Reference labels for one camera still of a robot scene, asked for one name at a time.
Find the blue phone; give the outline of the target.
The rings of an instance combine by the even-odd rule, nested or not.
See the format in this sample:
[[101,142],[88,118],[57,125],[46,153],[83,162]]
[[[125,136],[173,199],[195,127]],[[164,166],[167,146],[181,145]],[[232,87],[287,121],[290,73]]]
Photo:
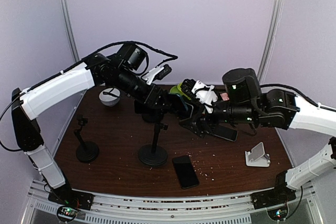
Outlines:
[[193,106],[188,104],[181,95],[178,94],[178,104],[171,105],[171,112],[175,113],[178,117],[188,119],[192,116]]

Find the silver phone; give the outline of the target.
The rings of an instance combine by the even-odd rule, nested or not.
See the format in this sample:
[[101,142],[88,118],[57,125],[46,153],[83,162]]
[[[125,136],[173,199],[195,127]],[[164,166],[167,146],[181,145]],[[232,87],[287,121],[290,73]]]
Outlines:
[[214,135],[227,141],[235,142],[237,140],[238,132],[234,129],[218,125],[214,129]]

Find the tall black phone stand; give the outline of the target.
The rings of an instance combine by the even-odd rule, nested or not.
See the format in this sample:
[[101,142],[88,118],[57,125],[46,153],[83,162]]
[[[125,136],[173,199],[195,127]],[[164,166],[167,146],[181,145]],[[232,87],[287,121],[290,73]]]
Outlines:
[[154,135],[152,144],[143,145],[138,151],[138,159],[145,165],[151,167],[159,167],[167,162],[168,154],[167,151],[158,146],[158,139],[161,130],[167,130],[168,125],[162,123],[163,119],[162,110],[156,110],[153,115],[154,118]]

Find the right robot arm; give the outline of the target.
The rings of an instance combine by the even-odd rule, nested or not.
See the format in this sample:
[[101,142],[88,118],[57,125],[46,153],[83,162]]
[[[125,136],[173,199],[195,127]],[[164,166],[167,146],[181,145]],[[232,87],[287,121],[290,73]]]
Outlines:
[[182,92],[198,106],[198,112],[182,120],[180,125],[199,137],[205,134],[228,141],[236,141],[237,131],[227,128],[248,124],[257,127],[275,127],[283,130],[303,129],[329,135],[323,149],[297,167],[276,178],[276,185],[269,192],[272,203],[279,204],[303,184],[335,166],[335,109],[316,103],[299,90],[283,85],[269,84],[263,93],[252,68],[237,68],[222,76],[225,91],[213,85],[185,79]]

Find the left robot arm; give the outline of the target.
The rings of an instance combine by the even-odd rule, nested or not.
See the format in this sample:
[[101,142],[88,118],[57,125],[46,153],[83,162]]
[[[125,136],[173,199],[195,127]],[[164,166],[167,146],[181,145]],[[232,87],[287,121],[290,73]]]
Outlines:
[[[144,47],[166,56],[167,60],[152,70],[144,69],[137,73],[142,62],[149,62]],[[75,192],[45,146],[37,117],[68,97],[101,84],[116,87],[147,108],[167,109],[171,105],[167,91],[153,81],[169,74],[171,68],[167,61],[177,58],[142,42],[113,42],[30,88],[12,91],[12,101],[7,109],[11,110],[17,150],[24,152],[36,165],[51,191],[64,205],[75,201]]]

